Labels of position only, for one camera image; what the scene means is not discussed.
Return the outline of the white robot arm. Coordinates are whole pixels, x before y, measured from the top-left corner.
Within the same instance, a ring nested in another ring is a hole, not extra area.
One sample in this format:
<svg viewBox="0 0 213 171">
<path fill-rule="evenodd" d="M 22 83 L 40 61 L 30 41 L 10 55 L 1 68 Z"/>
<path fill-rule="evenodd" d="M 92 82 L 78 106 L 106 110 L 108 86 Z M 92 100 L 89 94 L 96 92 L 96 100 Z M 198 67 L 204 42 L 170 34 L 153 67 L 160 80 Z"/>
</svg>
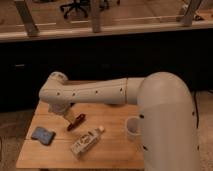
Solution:
<svg viewBox="0 0 213 171">
<path fill-rule="evenodd" d="M 135 105 L 145 171 L 201 171 L 195 105 L 186 83 L 173 73 L 71 85 L 65 74 L 53 72 L 39 98 L 62 116 L 72 103 Z"/>
</svg>

